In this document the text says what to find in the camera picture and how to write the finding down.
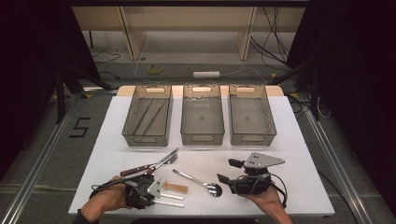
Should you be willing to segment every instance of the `wrist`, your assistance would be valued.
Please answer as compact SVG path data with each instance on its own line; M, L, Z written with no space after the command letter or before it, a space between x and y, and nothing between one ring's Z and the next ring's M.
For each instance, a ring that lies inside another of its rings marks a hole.
M103 206L93 200L89 200L81 207L81 214L91 223L98 220L104 212Z
M276 224L291 224L292 221L286 211L282 209L276 209L270 214L267 214Z

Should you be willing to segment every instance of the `spoon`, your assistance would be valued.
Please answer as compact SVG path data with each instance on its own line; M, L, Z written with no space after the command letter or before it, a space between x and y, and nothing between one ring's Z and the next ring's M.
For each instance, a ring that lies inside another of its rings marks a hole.
M205 182L203 182L203 181L201 181L201 180L199 180L199 179L197 179L195 177L187 175L187 174L185 174L185 173L183 173L183 172L181 172L179 170L176 170L176 169L174 169L173 172L178 174L178 175L182 175L184 177L187 177L188 179L193 180L193 181L195 181L196 183L198 183L200 185L205 186L207 188L207 190L209 190L209 193L211 193L215 197L219 197L222 194L222 188L218 184L215 184L215 183L207 184L207 183L205 183Z

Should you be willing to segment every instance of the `knife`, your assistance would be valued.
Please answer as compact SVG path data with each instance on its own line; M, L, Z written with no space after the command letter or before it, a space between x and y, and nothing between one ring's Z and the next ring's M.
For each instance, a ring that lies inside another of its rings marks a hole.
M153 165L155 165L155 164L149 164L149 165L139 166L139 167L136 167L136 168L134 168L134 169L122 171L122 172L120 172L120 176L132 175L132 174L135 174L135 173L137 173L137 172L147 170L148 168L150 168L150 167L153 166Z
M160 168L160 166L162 166L164 163L175 161L177 159L177 152L178 152L178 148L173 150L171 153L169 153L167 156L165 156L159 162L155 163L154 165L151 165L148 168L148 170L145 172L145 175L151 175L154 171L156 171L158 168Z

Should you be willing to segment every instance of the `wooden stick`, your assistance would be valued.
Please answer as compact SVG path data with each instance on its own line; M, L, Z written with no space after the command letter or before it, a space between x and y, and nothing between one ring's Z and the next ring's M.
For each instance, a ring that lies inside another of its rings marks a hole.
M164 189L174 190L174 191L177 191L177 192L180 192L180 193L187 193L187 191L189 190L189 188L187 188L186 186L169 184L167 181L165 181L163 183L163 188Z

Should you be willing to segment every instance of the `gray plastic basket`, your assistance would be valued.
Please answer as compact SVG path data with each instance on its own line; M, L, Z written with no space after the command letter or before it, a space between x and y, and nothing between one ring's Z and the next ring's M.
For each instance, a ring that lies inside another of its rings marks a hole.
M136 86L122 130L128 146L168 146L172 103L172 86Z
M219 85L185 85L181 119L183 145L221 145L224 120Z
M265 86L230 85L230 132L235 146L270 146L276 136Z

